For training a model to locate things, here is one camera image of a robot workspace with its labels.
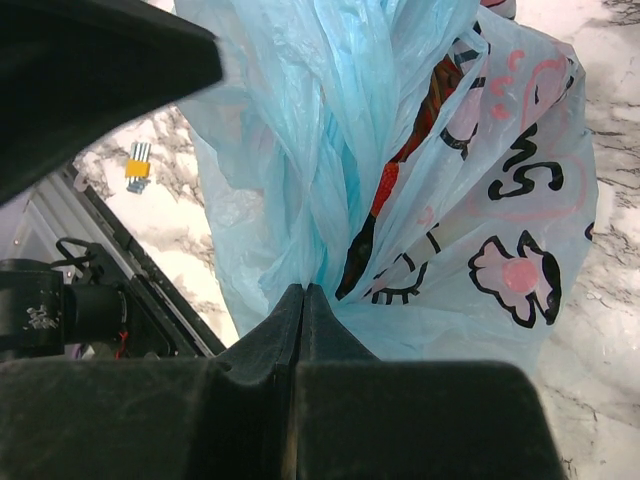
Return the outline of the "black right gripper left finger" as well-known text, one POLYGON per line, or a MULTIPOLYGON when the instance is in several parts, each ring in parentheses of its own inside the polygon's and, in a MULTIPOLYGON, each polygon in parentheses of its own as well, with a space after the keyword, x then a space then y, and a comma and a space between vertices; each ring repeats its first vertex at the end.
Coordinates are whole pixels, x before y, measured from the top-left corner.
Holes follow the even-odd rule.
POLYGON ((304 291, 214 358, 1 367, 5 479, 292 479, 304 291))

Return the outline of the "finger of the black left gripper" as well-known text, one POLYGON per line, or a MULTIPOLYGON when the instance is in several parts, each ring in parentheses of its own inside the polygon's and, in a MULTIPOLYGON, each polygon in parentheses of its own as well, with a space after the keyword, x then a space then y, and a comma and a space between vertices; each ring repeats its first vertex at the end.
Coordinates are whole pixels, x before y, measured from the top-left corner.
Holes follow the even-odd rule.
POLYGON ((2 2, 2 202, 222 78, 214 34, 143 1, 2 2))

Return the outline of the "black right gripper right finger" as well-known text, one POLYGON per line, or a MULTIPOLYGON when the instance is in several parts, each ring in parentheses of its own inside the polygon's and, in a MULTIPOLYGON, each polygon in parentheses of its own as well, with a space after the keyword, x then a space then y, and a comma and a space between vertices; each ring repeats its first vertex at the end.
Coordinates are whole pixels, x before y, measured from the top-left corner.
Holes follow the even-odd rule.
POLYGON ((494 361, 386 362, 304 298, 295 377, 301 479, 560 479, 539 397, 494 361))

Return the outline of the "light blue plastic bag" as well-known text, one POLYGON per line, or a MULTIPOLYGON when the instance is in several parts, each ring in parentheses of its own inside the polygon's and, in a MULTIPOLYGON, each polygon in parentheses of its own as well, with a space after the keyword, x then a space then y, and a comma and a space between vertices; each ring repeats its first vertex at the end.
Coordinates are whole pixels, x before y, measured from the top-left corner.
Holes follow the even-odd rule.
POLYGON ((574 49, 478 1, 179 1, 223 82, 184 100, 240 335, 321 287, 386 360, 533 371, 596 216, 574 49))

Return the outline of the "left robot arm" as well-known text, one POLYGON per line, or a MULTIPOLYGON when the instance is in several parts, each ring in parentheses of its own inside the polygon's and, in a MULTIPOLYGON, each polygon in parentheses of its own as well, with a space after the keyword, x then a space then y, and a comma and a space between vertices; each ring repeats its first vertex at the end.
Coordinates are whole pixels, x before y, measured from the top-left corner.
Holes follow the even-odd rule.
POLYGON ((168 1, 1 5, 1 354, 214 356, 225 315, 177 100, 220 74, 168 1))

